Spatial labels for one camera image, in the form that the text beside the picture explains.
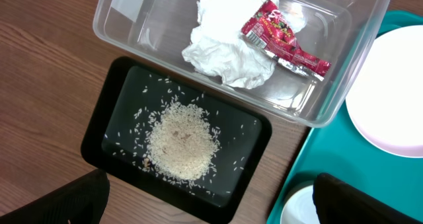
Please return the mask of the grey bowl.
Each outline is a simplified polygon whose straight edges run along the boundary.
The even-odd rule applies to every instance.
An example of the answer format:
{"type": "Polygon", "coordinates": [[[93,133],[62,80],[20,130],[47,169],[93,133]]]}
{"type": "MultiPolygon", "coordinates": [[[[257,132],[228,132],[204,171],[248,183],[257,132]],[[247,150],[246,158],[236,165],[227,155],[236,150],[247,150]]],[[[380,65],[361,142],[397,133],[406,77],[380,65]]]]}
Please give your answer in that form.
{"type": "Polygon", "coordinates": [[[280,224],[320,224],[313,201],[313,184],[306,182],[288,192],[284,200],[280,224]]]}

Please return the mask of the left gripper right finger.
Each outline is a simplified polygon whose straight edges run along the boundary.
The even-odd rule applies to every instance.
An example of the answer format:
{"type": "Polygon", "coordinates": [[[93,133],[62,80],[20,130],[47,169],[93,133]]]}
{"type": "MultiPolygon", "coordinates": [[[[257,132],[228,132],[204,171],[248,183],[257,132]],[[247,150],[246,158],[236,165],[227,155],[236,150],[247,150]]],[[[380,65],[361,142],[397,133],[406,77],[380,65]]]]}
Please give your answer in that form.
{"type": "Polygon", "coordinates": [[[320,224],[422,224],[328,173],[313,183],[320,224]]]}

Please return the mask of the white tissue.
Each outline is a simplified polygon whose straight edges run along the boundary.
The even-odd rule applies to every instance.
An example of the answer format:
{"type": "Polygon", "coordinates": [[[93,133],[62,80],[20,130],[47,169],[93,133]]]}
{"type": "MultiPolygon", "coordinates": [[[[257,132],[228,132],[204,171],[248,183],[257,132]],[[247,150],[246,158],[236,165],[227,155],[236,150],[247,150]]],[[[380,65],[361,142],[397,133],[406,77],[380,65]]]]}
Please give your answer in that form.
{"type": "MultiPolygon", "coordinates": [[[[274,73],[276,62],[242,36],[244,24],[266,0],[199,0],[198,24],[182,57],[224,85],[254,89],[274,73]]],[[[280,0],[271,0],[276,5],[280,0]]]]}

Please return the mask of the red snack wrapper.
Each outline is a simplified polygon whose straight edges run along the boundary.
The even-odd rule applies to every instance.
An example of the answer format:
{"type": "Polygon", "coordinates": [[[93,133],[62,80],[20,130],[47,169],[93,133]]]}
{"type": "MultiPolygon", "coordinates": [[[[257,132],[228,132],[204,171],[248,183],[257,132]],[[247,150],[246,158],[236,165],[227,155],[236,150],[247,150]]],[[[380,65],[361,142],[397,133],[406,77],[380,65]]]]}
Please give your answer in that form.
{"type": "Polygon", "coordinates": [[[266,0],[241,29],[247,40],[282,67],[319,81],[331,63],[305,52],[278,6],[266,0]]]}

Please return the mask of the pile of rice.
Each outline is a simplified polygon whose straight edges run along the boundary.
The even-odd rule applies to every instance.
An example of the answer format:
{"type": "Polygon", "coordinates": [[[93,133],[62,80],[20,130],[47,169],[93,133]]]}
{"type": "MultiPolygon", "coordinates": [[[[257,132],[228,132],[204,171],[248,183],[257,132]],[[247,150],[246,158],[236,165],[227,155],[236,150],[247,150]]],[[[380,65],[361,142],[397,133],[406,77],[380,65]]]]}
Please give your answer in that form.
{"type": "Polygon", "coordinates": [[[241,183],[261,129],[248,112],[133,67],[102,150],[191,194],[226,198],[241,183]]]}

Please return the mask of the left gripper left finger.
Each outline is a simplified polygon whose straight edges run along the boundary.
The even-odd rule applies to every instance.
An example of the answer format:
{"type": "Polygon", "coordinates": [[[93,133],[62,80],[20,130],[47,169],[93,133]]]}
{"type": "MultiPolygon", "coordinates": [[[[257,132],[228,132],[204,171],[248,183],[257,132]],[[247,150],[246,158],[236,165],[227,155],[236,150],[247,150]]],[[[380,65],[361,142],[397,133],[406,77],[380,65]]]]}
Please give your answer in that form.
{"type": "Polygon", "coordinates": [[[1,216],[1,224],[99,224],[109,193],[106,172],[96,169],[1,216]]]}

